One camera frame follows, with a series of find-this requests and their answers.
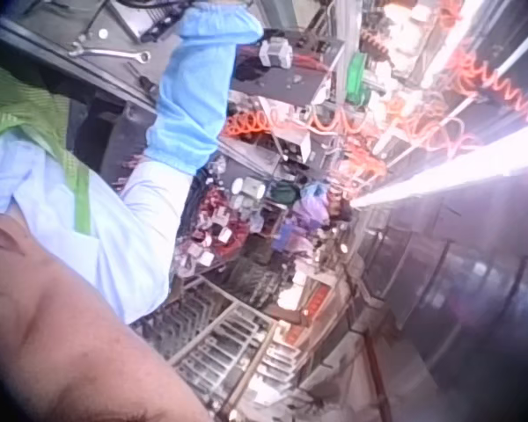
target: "green safety vest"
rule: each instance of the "green safety vest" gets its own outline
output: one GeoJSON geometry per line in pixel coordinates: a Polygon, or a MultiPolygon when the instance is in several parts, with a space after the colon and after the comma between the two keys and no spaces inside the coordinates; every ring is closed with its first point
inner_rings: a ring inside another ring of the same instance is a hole
{"type": "Polygon", "coordinates": [[[0,134],[19,127],[61,164],[75,196],[75,229],[89,235],[89,170],[65,148],[69,100],[47,91],[39,71],[23,61],[23,56],[8,57],[0,51],[0,62],[3,60],[14,65],[9,69],[19,69],[20,75],[0,66],[0,134]]]}

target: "forearm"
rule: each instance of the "forearm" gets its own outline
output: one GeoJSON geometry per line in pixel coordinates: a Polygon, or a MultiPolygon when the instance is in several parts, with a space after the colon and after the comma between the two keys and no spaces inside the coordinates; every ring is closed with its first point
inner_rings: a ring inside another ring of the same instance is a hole
{"type": "Polygon", "coordinates": [[[208,420],[88,283],[2,215],[0,376],[39,420],[208,420]]]}
{"type": "Polygon", "coordinates": [[[187,11],[182,43],[160,84],[148,158],[191,175],[207,162],[224,125],[236,47],[261,34],[260,23],[243,6],[202,4],[187,11]]]}

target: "white shirt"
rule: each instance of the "white shirt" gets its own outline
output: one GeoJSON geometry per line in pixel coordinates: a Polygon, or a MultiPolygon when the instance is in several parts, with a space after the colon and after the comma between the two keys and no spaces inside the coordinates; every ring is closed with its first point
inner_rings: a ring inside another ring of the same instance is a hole
{"type": "Polygon", "coordinates": [[[130,324],[168,296],[176,231],[192,177],[139,164],[118,196],[90,171],[91,235],[74,231],[75,199],[60,164],[12,129],[0,135],[0,213],[12,202],[45,249],[92,284],[130,324]]]}

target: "orange wire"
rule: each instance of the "orange wire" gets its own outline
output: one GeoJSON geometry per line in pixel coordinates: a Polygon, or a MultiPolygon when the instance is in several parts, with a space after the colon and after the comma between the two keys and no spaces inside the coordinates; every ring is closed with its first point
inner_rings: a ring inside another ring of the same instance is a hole
{"type": "Polygon", "coordinates": [[[476,54],[468,54],[462,47],[459,47],[449,67],[455,75],[453,88],[457,92],[467,97],[472,96],[476,93],[477,82],[481,80],[483,88],[489,88],[501,94],[510,107],[523,114],[528,122],[528,99],[524,98],[520,88],[513,86],[509,77],[501,77],[496,69],[490,69],[487,60],[477,64],[476,54]]]}

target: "worker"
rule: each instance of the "worker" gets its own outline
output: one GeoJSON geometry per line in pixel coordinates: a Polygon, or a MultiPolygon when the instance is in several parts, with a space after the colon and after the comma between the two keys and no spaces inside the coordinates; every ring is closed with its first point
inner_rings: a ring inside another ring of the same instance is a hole
{"type": "Polygon", "coordinates": [[[62,146],[51,141],[62,131],[46,119],[57,120],[57,109],[42,106],[46,99],[56,104],[51,94],[19,86],[0,69],[0,213],[18,215],[126,324],[168,296],[180,215],[193,175],[217,148],[236,46],[261,35],[245,6],[203,3],[187,10],[182,43],[160,83],[145,159],[119,196],[63,150],[64,139],[62,146]]]}
{"type": "Polygon", "coordinates": [[[167,297],[180,213],[216,150],[236,45],[261,35],[244,6],[188,9],[145,159],[121,196],[61,148],[47,93],[0,69],[0,380],[32,419],[209,420],[125,324],[167,297]]]}

